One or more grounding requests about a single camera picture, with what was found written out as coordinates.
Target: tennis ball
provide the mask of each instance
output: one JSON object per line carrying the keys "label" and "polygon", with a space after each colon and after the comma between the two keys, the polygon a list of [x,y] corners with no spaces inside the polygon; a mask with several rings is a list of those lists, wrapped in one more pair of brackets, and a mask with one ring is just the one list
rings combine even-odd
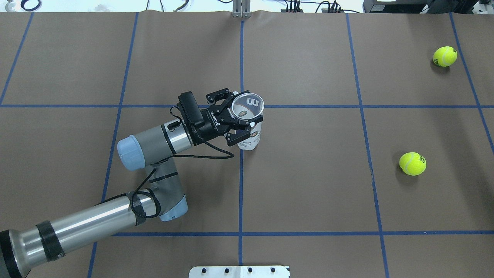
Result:
{"label": "tennis ball", "polygon": [[407,152],[400,158],[400,168],[410,176],[422,174],[426,166],[425,158],[416,152]]}
{"label": "tennis ball", "polygon": [[451,46],[443,46],[434,52],[434,64],[440,67],[451,66],[458,57],[458,53]]}

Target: blue tape line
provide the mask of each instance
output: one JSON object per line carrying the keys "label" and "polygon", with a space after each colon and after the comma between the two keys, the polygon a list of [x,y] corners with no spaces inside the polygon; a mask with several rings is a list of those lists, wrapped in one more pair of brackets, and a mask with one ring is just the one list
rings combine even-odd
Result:
{"label": "blue tape line", "polygon": [[[125,66],[125,74],[123,76],[123,83],[122,83],[122,92],[120,94],[120,102],[119,102],[119,110],[117,112],[117,118],[115,120],[115,128],[113,129],[113,138],[112,138],[112,146],[110,147],[110,157],[108,158],[108,167],[106,169],[106,176],[105,176],[105,183],[103,185],[103,192],[101,194],[101,201],[103,202],[106,198],[106,191],[108,189],[108,180],[110,179],[110,169],[112,167],[112,160],[113,160],[113,153],[115,151],[115,141],[117,140],[117,132],[119,129],[119,123],[120,123],[120,115],[122,113],[122,103],[124,101],[124,94],[125,94],[125,86],[127,83],[127,76],[128,76],[128,69],[130,66],[130,58],[132,56],[132,48],[134,46],[134,38],[135,38],[135,31],[137,29],[137,19],[139,18],[139,13],[135,13],[135,19],[134,19],[134,27],[132,29],[132,37],[130,39],[130,46],[128,49],[128,55],[127,55],[127,65]],[[87,272],[87,278],[91,278],[92,275],[92,268],[94,264],[94,257],[96,256],[96,242],[93,245],[93,253],[91,254],[91,260],[89,263],[89,270]]]}
{"label": "blue tape line", "polygon": [[339,236],[379,235],[379,232],[244,232],[244,236]]}
{"label": "blue tape line", "polygon": [[451,230],[451,231],[363,231],[363,232],[119,232],[113,236],[142,237],[189,237],[189,236],[378,236],[378,235],[442,235],[442,234],[494,234],[489,230]]}
{"label": "blue tape line", "polygon": [[117,104],[2,104],[5,108],[117,108]]}
{"label": "blue tape line", "polygon": [[476,105],[362,105],[363,108],[453,108],[453,109],[466,109],[477,108]]}
{"label": "blue tape line", "polygon": [[355,75],[355,85],[357,87],[357,96],[359,98],[360,117],[362,118],[362,128],[364,130],[364,140],[366,142],[367,161],[369,163],[370,175],[372,177],[372,190],[374,192],[374,206],[375,206],[375,214],[377,217],[377,227],[379,229],[379,238],[381,241],[381,252],[382,252],[383,265],[384,265],[384,273],[386,275],[386,278],[389,278],[388,259],[386,257],[386,246],[384,244],[384,235],[382,233],[381,213],[379,210],[379,201],[377,200],[377,189],[375,187],[375,178],[374,178],[374,169],[372,167],[371,149],[369,147],[369,138],[367,136],[367,125],[366,125],[366,120],[365,120],[365,115],[364,115],[364,107],[362,105],[362,95],[360,92],[359,75],[357,73],[357,63],[355,61],[355,52],[354,52],[354,48],[353,48],[352,31],[350,28],[350,18],[348,17],[348,13],[345,14],[345,16],[346,16],[346,26],[348,29],[348,40],[350,42],[350,52],[352,54],[353,73]]}
{"label": "blue tape line", "polygon": [[89,269],[87,270],[87,278],[91,278],[92,269],[94,267],[94,258],[96,258],[96,248],[98,247],[98,243],[93,243],[93,249],[91,251],[91,259],[89,261]]}
{"label": "blue tape line", "polygon": [[10,71],[7,76],[7,81],[5,82],[5,86],[3,86],[3,91],[1,92],[0,96],[0,104],[3,102],[3,99],[5,98],[5,94],[7,93],[7,88],[8,84],[10,82],[10,79],[12,78],[12,74],[14,73],[15,65],[17,64],[17,59],[19,58],[19,55],[22,50],[22,46],[24,45],[24,41],[26,40],[26,37],[28,35],[28,30],[29,27],[31,26],[31,22],[33,21],[34,13],[31,13],[31,16],[29,17],[28,25],[26,25],[26,29],[24,30],[24,34],[22,35],[21,43],[19,44],[19,48],[17,49],[17,53],[15,54],[14,61],[12,62],[12,66],[10,67]]}
{"label": "blue tape line", "polygon": [[239,182],[239,266],[243,265],[244,232],[244,150],[240,150],[240,182]]}
{"label": "blue tape line", "polygon": [[482,119],[482,124],[484,125],[484,129],[486,131],[487,139],[489,140],[489,144],[491,145],[491,151],[494,154],[494,144],[491,138],[491,133],[489,132],[489,128],[487,127],[486,120],[484,118],[484,113],[482,112],[482,108],[480,106],[479,98],[477,97],[477,92],[475,91],[475,87],[473,86],[472,77],[470,76],[470,71],[468,70],[468,66],[465,62],[465,57],[463,56],[463,51],[461,51],[460,40],[458,38],[458,33],[456,32],[456,26],[454,24],[453,14],[450,12],[450,20],[451,26],[453,27],[454,38],[456,40],[456,45],[458,47],[458,53],[461,57],[461,62],[463,63],[463,67],[465,68],[466,76],[468,77],[468,82],[470,83],[470,87],[472,89],[473,97],[475,98],[475,102],[477,103],[477,108],[479,109],[480,118]]}
{"label": "blue tape line", "polygon": [[244,91],[244,21],[240,22],[240,92]]}
{"label": "blue tape line", "polygon": [[338,105],[338,104],[330,104],[330,105],[297,105],[297,104],[270,104],[265,105],[264,108],[359,108],[359,105]]}
{"label": "blue tape line", "polygon": [[[0,104],[5,108],[171,108],[176,104]],[[209,105],[198,105],[199,108],[208,108]],[[265,108],[360,108],[358,104],[269,104]],[[388,105],[363,104],[363,108],[438,108],[438,109],[478,109],[477,105]],[[480,105],[481,108],[491,109],[494,105]]]}
{"label": "blue tape line", "polygon": [[[240,91],[244,91],[244,21],[240,22]],[[239,176],[239,266],[243,260],[244,232],[244,151],[240,150],[240,176]]]}
{"label": "blue tape line", "polygon": [[238,236],[238,232],[119,232],[113,236]]}
{"label": "blue tape line", "polygon": [[384,235],[436,235],[436,234],[494,234],[494,231],[397,231],[383,232]]}

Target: light blue joint cap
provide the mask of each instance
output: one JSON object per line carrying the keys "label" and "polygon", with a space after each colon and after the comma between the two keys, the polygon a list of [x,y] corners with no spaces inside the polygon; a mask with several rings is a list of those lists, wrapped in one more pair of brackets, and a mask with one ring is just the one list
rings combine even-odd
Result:
{"label": "light blue joint cap", "polygon": [[163,222],[173,220],[175,218],[179,218],[184,215],[189,210],[189,206],[187,206],[187,200],[185,199],[185,195],[174,207],[172,207],[166,213],[160,215],[160,219]]}
{"label": "light blue joint cap", "polygon": [[117,144],[117,150],[120,160],[128,170],[134,171],[146,167],[141,145],[139,145],[134,135],[120,140]]}

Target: white paper cup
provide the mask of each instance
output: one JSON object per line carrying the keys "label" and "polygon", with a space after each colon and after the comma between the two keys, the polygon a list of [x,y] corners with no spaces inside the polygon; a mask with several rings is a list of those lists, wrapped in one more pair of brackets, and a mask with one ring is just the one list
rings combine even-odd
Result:
{"label": "white paper cup", "polygon": [[[237,97],[232,103],[232,114],[241,120],[250,120],[264,111],[264,101],[254,93],[245,93]],[[250,129],[250,138],[237,145],[243,150],[253,150],[261,139],[261,123]]]}

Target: black box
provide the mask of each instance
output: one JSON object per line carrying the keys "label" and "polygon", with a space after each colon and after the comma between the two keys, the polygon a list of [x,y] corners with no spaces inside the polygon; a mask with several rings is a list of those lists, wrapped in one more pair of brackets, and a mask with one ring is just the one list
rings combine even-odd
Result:
{"label": "black box", "polygon": [[393,2],[379,2],[364,0],[364,12],[367,13],[420,13],[427,0],[396,0]]}

